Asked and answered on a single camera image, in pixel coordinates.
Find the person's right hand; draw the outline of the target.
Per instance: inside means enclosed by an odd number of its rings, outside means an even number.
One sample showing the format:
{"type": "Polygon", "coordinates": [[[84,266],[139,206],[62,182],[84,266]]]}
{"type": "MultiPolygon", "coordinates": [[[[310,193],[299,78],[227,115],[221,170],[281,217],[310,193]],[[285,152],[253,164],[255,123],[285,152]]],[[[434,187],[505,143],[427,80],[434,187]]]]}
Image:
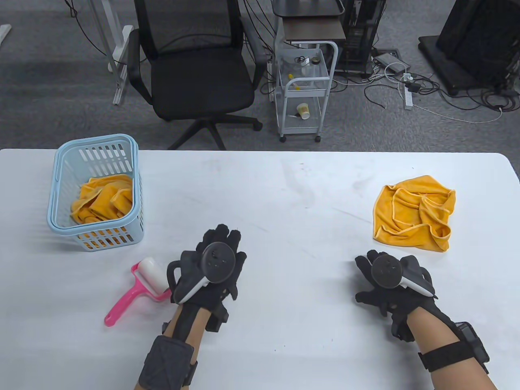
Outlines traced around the person's right hand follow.
{"type": "Polygon", "coordinates": [[[397,259],[375,249],[356,256],[355,262],[373,286],[371,291],[356,293],[357,303],[377,307],[384,317],[391,314],[392,335],[413,342],[415,338],[407,325],[408,315],[437,299],[429,272],[414,255],[397,259]]]}

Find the person's left hand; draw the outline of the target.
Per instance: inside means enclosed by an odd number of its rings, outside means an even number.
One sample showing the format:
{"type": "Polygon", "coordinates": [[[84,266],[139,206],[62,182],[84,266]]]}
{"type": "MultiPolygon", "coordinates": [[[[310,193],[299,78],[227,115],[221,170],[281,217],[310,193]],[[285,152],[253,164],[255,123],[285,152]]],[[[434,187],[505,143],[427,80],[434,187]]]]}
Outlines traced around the person's left hand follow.
{"type": "Polygon", "coordinates": [[[194,251],[183,251],[167,266],[171,302],[184,308],[210,312],[206,331],[218,332],[229,314],[223,301],[238,297],[236,283],[247,255],[238,252],[241,233],[220,224],[208,230],[194,251]]]}

